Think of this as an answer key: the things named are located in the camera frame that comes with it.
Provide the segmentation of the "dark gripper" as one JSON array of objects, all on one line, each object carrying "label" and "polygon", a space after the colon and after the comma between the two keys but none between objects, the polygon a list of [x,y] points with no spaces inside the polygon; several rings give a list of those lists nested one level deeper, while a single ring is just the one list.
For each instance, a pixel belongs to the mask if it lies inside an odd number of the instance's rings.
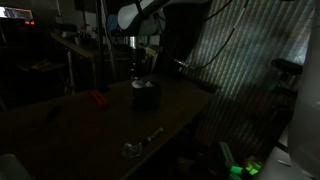
[{"label": "dark gripper", "polygon": [[142,74],[143,60],[146,58],[146,50],[144,48],[132,48],[130,58],[130,74],[133,79],[139,79]]}]

